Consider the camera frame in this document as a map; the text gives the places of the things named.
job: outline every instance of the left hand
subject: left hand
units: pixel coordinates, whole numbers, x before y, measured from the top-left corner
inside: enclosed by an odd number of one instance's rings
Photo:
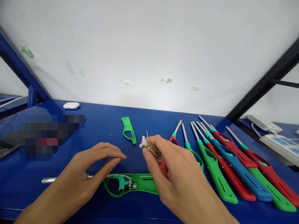
[[[107,157],[115,157],[107,162]],[[86,170],[96,161],[107,163],[92,177]],[[126,156],[110,143],[98,143],[77,153],[57,179],[29,205],[15,223],[63,223],[85,205],[101,182]]]

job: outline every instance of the fingernail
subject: fingernail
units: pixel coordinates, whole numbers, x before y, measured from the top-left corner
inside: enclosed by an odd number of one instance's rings
[[[142,148],[142,153],[143,153],[144,159],[147,161],[149,159],[149,154],[147,153],[147,150],[145,148]]]
[[[114,161],[112,162],[113,167],[115,167],[117,164],[119,164],[120,161],[121,161],[120,158],[114,159]]]

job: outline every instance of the finger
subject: finger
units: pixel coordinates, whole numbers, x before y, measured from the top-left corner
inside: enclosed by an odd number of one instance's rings
[[[174,144],[174,143],[172,143],[170,141],[167,141],[167,144],[170,147],[172,147],[177,153],[180,153],[180,154],[182,154],[184,152],[184,150],[187,150],[187,149],[185,149],[183,147],[180,147],[180,146],[178,146],[178,145],[176,145],[176,144]]]
[[[127,158],[121,151],[111,150],[110,148],[104,148],[99,151],[89,151],[85,153],[84,159],[82,160],[83,168],[87,170],[96,161],[105,159],[106,157],[117,157],[122,160]]]
[[[121,161],[120,158],[114,158],[106,163],[92,178],[90,178],[90,182],[93,184],[95,188],[98,188],[100,183],[106,178],[106,176],[111,173],[113,168],[119,164]]]
[[[147,137],[145,140],[147,143],[149,143],[149,145],[155,144],[163,154],[163,157],[166,161],[173,157],[175,150],[171,147],[171,145],[168,144],[168,141],[162,138],[160,135]]]
[[[94,147],[92,147],[91,149],[92,150],[101,150],[104,148],[111,148],[112,150],[120,151],[119,147],[116,147],[116,146],[110,144],[109,142],[105,142],[105,143],[100,142],[100,143],[96,144]]]
[[[171,183],[163,175],[158,162],[146,149],[142,149],[142,152],[147,163],[148,170],[155,181],[158,191],[160,193],[168,191],[169,187],[171,187]]]

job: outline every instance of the hand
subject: hand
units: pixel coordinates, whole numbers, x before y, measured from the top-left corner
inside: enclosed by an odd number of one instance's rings
[[[107,162],[108,157],[115,157]],[[107,162],[92,178],[86,170],[96,161]],[[126,156],[110,143],[98,143],[77,153],[57,179],[29,205],[15,223],[63,223],[85,205],[101,182]]]
[[[156,135],[146,142],[163,154],[167,179],[154,158],[143,149],[149,172],[160,199],[184,223],[238,223],[216,195],[193,154]]]

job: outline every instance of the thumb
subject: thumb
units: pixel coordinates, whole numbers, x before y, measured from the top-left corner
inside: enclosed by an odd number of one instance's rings
[[[91,179],[90,181],[95,185],[96,188],[99,187],[101,182],[107,177],[113,168],[119,164],[121,158],[114,158],[106,163]]]
[[[157,160],[145,148],[142,149],[142,152],[143,152],[144,159],[147,163],[147,168],[154,179],[158,191],[161,192],[166,190],[169,187],[170,182],[163,175]]]

